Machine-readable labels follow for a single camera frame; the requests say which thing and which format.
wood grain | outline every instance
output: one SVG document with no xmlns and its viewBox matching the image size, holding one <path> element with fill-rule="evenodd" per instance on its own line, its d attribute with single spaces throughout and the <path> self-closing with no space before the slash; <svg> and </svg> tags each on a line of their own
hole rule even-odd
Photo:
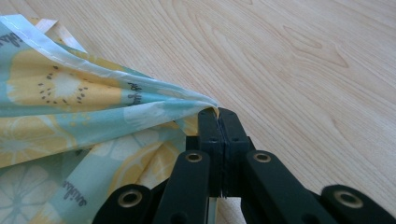
<svg viewBox="0 0 396 224">
<path fill-rule="evenodd" d="M 344 184 L 396 216 L 396 2 L 1 1 L 90 53 L 217 99 L 308 188 Z M 242 223 L 222 201 L 219 223 Z"/>
</svg>

folded cloth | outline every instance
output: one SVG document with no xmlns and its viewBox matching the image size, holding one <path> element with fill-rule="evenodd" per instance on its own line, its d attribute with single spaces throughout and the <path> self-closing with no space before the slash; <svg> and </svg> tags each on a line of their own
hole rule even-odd
<svg viewBox="0 0 396 224">
<path fill-rule="evenodd" d="M 0 17 L 0 223 L 92 222 L 115 189 L 164 181 L 216 108 L 81 50 Z"/>
</svg>

patterned fabric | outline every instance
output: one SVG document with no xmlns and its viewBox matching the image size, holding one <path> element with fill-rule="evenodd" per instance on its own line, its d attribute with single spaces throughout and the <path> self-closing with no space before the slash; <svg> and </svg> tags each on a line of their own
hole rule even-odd
<svg viewBox="0 0 396 224">
<path fill-rule="evenodd" d="M 207 107 L 0 17 L 0 223 L 91 223 L 113 190 L 164 181 Z"/>
</svg>

wooden surface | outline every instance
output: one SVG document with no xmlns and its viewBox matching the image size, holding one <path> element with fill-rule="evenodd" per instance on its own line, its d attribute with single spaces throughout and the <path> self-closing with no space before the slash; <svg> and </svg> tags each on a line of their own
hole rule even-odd
<svg viewBox="0 0 396 224">
<path fill-rule="evenodd" d="M 308 189 L 348 185 L 396 216 L 396 1 L 0 2 L 15 13 L 217 99 Z M 238 206 L 219 223 L 243 223 Z"/>
</svg>

screw hole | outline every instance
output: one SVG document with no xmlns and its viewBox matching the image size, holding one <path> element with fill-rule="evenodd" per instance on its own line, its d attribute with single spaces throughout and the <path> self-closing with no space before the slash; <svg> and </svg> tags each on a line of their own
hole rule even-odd
<svg viewBox="0 0 396 224">
<path fill-rule="evenodd" d="M 361 201 L 360 198 L 355 196 L 352 193 L 349 193 L 346 190 L 337 190 L 334 193 L 334 198 L 344 206 L 350 207 L 350 208 L 361 208 L 363 207 L 363 202 Z"/>
<path fill-rule="evenodd" d="M 259 152 L 254 155 L 254 160 L 259 162 L 268 162 L 271 160 L 271 157 L 265 153 Z"/>
<path fill-rule="evenodd" d="M 303 221 L 303 223 L 306 223 L 306 224 L 319 224 L 320 223 L 319 219 L 311 214 L 303 215 L 301 217 L 301 220 Z"/>
<path fill-rule="evenodd" d="M 190 162 L 198 162 L 202 160 L 202 156 L 197 153 L 190 153 L 186 156 L 186 159 Z"/>
<path fill-rule="evenodd" d="M 172 224 L 185 224 L 185 223 L 187 223 L 187 215 L 182 212 L 174 213 L 171 216 L 171 223 Z"/>
<path fill-rule="evenodd" d="M 121 207 L 133 207 L 136 206 L 142 201 L 143 195 L 140 191 L 135 189 L 130 189 L 123 192 L 119 197 L 119 205 Z"/>
</svg>

